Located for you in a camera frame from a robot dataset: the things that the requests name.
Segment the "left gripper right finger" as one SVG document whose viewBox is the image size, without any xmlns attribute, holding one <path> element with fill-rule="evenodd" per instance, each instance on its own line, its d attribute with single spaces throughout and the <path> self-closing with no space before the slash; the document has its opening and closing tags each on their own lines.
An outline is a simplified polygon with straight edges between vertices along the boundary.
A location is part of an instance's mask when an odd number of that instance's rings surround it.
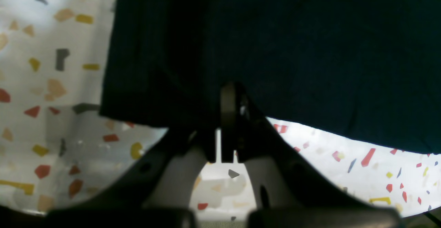
<svg viewBox="0 0 441 228">
<path fill-rule="evenodd" d="M 236 158 L 249 175 L 257 209 L 248 228 L 402 228 L 397 211 L 358 201 L 329 182 L 274 129 L 237 83 L 220 103 L 223 163 Z"/>
</svg>

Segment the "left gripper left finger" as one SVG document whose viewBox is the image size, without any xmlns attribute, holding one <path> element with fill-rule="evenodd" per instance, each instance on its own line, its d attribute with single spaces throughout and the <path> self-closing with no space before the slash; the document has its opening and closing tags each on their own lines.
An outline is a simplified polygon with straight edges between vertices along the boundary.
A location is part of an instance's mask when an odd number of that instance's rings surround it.
<svg viewBox="0 0 441 228">
<path fill-rule="evenodd" d="M 72 207 L 36 216 L 1 208 L 2 228 L 198 228 L 194 183 L 216 159 L 215 129 L 170 128 L 110 187 Z"/>
</svg>

